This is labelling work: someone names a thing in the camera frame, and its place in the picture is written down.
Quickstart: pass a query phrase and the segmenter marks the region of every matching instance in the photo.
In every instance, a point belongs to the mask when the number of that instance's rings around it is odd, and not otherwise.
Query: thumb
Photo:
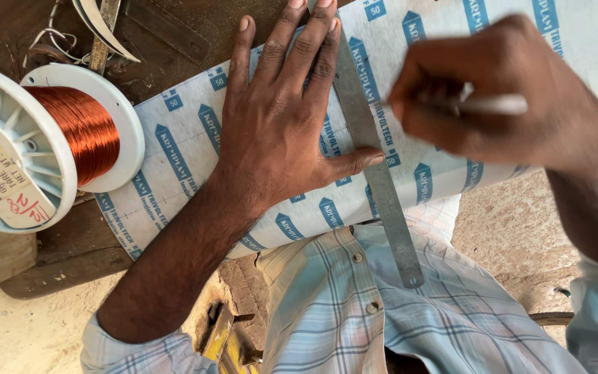
[[[326,158],[325,172],[330,181],[346,178],[359,174],[371,165],[377,165],[385,160],[385,154],[376,148],[357,149],[353,153],[343,156]]]

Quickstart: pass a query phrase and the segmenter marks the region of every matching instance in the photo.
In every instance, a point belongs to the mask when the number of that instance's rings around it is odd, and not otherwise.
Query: steel ruler
[[[313,9],[315,2],[316,0],[308,0],[308,8]],[[336,12],[336,17],[340,19],[338,12]],[[343,29],[341,29],[338,47],[334,86],[345,114],[347,127],[352,135],[354,147],[356,149],[365,147],[382,149],[377,124],[370,109],[372,103],[369,103],[364,95],[359,71]],[[405,222],[401,202],[398,200],[396,188],[391,179],[389,166],[386,162],[382,162],[369,166],[363,171],[363,174],[368,181],[373,201],[382,219],[382,225],[403,285],[406,288],[418,288],[424,284],[424,277],[410,231]]]

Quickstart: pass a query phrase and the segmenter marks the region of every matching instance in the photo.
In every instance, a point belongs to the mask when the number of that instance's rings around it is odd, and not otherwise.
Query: plaid shirt
[[[386,373],[386,346],[421,359],[431,373],[572,374],[585,373],[583,365],[598,372],[598,276],[575,281],[580,312],[569,326],[572,355],[451,247],[457,211],[458,197],[405,211],[426,279],[417,290],[402,287],[378,225],[261,252],[256,265],[269,284],[262,371]],[[87,373],[217,373],[181,330],[129,345],[92,318],[83,342]]]

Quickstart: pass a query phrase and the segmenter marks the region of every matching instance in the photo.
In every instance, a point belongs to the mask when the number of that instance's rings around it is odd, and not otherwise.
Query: shirt button
[[[370,303],[366,307],[366,311],[370,314],[375,314],[378,312],[379,305],[378,303]]]

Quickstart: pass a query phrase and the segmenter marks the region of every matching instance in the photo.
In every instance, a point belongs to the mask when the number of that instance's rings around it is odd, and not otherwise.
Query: hand
[[[334,158],[321,155],[318,140],[334,80],[340,23],[334,18],[336,0],[318,0],[286,60],[305,12],[305,0],[290,1],[262,50],[250,84],[255,25],[251,17],[242,18],[230,62],[220,160],[212,179],[240,189],[262,212],[384,160],[378,149]],[[311,78],[303,89],[311,65]]]
[[[473,97],[521,94],[529,109],[455,117],[421,105],[426,95],[457,94],[463,82]],[[406,133],[473,160],[573,173],[598,165],[598,100],[525,16],[472,37],[414,44],[388,101]]]

